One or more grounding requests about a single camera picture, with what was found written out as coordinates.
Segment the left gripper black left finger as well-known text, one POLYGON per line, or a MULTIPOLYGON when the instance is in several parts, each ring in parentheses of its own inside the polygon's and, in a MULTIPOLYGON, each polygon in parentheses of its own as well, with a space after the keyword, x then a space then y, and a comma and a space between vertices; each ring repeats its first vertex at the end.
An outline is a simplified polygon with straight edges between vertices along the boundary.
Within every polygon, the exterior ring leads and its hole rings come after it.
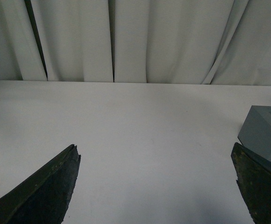
POLYGON ((0 198, 0 224, 60 224, 76 185, 81 156, 69 145, 0 198))

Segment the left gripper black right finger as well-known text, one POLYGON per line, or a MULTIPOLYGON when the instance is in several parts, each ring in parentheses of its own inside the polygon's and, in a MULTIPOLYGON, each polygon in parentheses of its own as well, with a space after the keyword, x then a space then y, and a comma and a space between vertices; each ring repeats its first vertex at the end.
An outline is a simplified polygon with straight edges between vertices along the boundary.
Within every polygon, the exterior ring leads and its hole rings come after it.
POLYGON ((231 159, 236 183, 254 223, 271 224, 271 162, 237 142, 231 159))

